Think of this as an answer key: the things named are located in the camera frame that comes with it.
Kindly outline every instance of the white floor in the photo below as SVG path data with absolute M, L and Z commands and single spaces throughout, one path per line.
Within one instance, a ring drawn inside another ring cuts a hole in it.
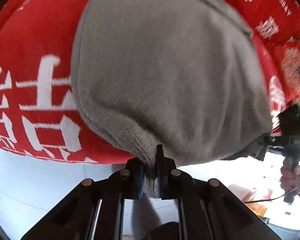
M 216 161 L 192 165 L 181 169 L 194 178 L 219 179 L 224 185 L 240 186 L 247 190 L 268 187 L 272 197 L 282 194 L 280 189 L 280 167 L 282 156 L 269 154 L 264 162 L 252 158 L 236 161 Z M 69 164 L 14 155 L 0 150 L 0 225 L 11 240 L 19 240 L 56 203 L 84 178 L 95 181 L 107 178 L 110 165 Z M 242 194 L 235 190 L 238 197 Z M 173 201 L 153 199 L 152 204 L 162 222 L 178 221 L 178 212 Z M 293 215 L 285 216 L 289 211 Z M 132 201 L 126 201 L 124 234 L 131 235 Z M 269 203 L 266 216 L 279 226 L 300 229 L 300 199 L 291 207 L 282 199 Z

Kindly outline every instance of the red cloth with white text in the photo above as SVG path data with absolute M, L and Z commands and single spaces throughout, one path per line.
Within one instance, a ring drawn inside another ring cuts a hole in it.
M 9 0 L 0 12 L 0 148 L 61 162 L 134 155 L 92 132 L 70 86 L 74 35 L 88 0 Z
M 292 0 L 284 0 L 287 8 L 282 0 L 269 0 L 273 6 L 266 10 L 260 6 L 268 0 L 226 1 L 237 6 L 249 24 L 259 26 L 275 17 L 278 28 L 270 21 L 253 37 L 275 130 L 277 114 L 286 107 L 286 83 L 269 45 L 300 39 L 300 8 Z M 9 0 L 0 12 L 0 148 L 62 162 L 124 163 L 134 157 L 93 133 L 75 109 L 70 59 L 87 2 Z
M 300 41 L 277 45 L 271 48 L 271 54 L 284 81 L 287 102 L 300 97 Z
M 300 6 L 296 0 L 225 0 L 258 33 L 267 46 L 300 39 Z

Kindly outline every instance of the gray cloth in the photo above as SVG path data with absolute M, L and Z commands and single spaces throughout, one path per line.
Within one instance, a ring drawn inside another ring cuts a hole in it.
M 150 196 L 158 197 L 157 144 L 189 165 L 230 157 L 271 132 L 250 37 L 222 0 L 87 4 L 72 52 L 74 99 L 95 133 L 148 166 Z

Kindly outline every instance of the black cable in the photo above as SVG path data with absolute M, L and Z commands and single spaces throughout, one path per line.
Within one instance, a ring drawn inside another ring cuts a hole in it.
M 284 194 L 283 194 L 282 196 L 280 196 L 280 197 L 276 197 L 276 198 L 272 198 L 272 199 L 262 199 L 262 200 L 246 201 L 246 202 L 244 202 L 244 203 L 245 203 L 245 204 L 250 204 L 250 203 L 257 203 L 257 202 L 273 201 L 273 200 L 276 200 L 276 199 L 278 199 L 278 198 L 284 197 L 285 195 L 287 195 L 288 193 L 290 193 L 290 192 L 292 192 L 292 191 L 294 191 L 294 190 L 296 190 L 296 189 L 293 188 L 293 189 L 291 189 L 290 191 L 284 193 Z

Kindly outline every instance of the black metal frame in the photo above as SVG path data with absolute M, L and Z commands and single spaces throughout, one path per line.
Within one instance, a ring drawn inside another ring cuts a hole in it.
M 157 147 L 157 174 L 160 198 L 178 200 L 181 240 L 280 240 L 220 181 L 193 179 L 176 169 L 162 145 Z M 142 197 L 143 180 L 144 166 L 137 158 L 108 179 L 85 179 L 22 240 L 121 240 L 124 200 Z
M 293 171 L 300 162 L 300 106 L 289 106 L 279 114 L 279 121 L 281 136 L 265 137 L 264 143 L 269 146 L 269 152 L 286 157 L 287 168 Z M 296 195 L 296 190 L 288 190 L 283 201 L 293 203 Z

